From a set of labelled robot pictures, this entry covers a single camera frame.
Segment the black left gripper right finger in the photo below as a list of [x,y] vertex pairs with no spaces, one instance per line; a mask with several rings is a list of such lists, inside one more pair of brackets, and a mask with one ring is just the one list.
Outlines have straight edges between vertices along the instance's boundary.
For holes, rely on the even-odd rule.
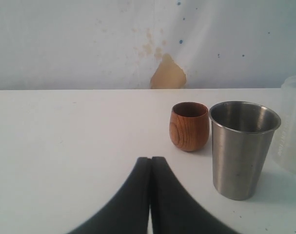
[[163,157],[152,158],[150,209],[155,234],[236,234],[200,206]]

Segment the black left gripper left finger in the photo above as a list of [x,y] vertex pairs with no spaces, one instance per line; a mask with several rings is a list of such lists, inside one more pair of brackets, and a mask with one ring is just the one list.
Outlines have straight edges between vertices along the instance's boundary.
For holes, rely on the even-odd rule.
[[117,193],[72,234],[146,234],[152,161],[139,157]]

